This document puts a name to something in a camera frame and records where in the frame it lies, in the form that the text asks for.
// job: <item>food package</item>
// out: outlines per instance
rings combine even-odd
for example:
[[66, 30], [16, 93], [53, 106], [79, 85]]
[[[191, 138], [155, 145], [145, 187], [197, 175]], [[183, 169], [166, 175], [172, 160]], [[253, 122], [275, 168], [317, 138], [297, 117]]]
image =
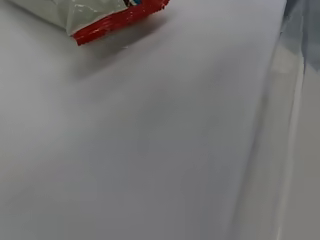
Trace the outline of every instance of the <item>food package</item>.
[[79, 45], [163, 9], [169, 0], [9, 0], [66, 29]]

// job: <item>gray surface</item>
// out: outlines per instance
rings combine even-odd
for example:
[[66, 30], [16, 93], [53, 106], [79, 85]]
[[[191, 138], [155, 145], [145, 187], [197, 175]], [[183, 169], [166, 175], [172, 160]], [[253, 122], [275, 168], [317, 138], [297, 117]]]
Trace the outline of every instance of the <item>gray surface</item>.
[[225, 239], [283, 5], [175, 0], [78, 48], [0, 1], [1, 237]]

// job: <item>plastic wrapper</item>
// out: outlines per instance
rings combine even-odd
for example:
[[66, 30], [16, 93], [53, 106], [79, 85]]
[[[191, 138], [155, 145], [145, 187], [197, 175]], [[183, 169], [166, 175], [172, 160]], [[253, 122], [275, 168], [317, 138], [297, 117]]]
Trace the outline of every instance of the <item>plastic wrapper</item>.
[[169, 0], [10, 0], [66, 29], [79, 45], [163, 9]]

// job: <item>plastic bag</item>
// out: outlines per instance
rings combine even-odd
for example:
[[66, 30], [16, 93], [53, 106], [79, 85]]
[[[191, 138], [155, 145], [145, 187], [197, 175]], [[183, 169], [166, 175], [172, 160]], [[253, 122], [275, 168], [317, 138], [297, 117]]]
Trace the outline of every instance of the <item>plastic bag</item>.
[[10, 0], [66, 29], [79, 45], [163, 9], [169, 0]]

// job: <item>red trim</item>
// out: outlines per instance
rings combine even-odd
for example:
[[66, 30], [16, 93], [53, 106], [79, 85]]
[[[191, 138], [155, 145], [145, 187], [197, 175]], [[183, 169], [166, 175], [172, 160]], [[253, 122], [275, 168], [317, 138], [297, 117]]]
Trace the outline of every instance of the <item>red trim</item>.
[[73, 35], [78, 45], [86, 44], [109, 32], [133, 24], [152, 13], [163, 9], [169, 0], [142, 0], [142, 3], [127, 10], [107, 16]]

